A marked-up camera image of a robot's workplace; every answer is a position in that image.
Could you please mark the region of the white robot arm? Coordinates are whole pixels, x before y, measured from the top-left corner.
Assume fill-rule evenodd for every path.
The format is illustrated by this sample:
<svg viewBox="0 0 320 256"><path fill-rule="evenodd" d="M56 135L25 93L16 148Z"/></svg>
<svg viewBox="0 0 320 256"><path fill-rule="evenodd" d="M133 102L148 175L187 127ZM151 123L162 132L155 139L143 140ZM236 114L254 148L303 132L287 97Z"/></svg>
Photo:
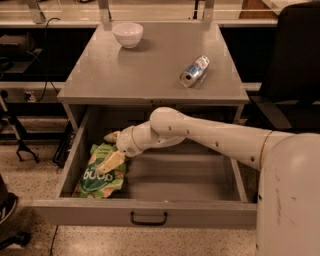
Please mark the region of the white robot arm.
<svg viewBox="0 0 320 256"><path fill-rule="evenodd" d="M320 255L320 135L293 134L193 118L169 107L107 136L116 150L97 167L108 173L149 148L190 139L260 172L256 256Z"/></svg>

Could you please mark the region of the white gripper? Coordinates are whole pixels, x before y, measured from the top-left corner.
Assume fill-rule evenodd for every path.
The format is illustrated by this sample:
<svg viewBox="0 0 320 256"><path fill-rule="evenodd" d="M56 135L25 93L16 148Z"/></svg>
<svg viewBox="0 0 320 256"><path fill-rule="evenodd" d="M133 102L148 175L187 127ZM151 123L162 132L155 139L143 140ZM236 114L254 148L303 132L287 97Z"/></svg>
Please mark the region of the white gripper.
<svg viewBox="0 0 320 256"><path fill-rule="evenodd" d="M139 154L139 148L133 139L133 126L124 130L114 131L104 136L107 143L115 143L119 151L111 151L106 158L96 167L98 174L106 174L119 167L125 161L126 157L135 157Z"/></svg>

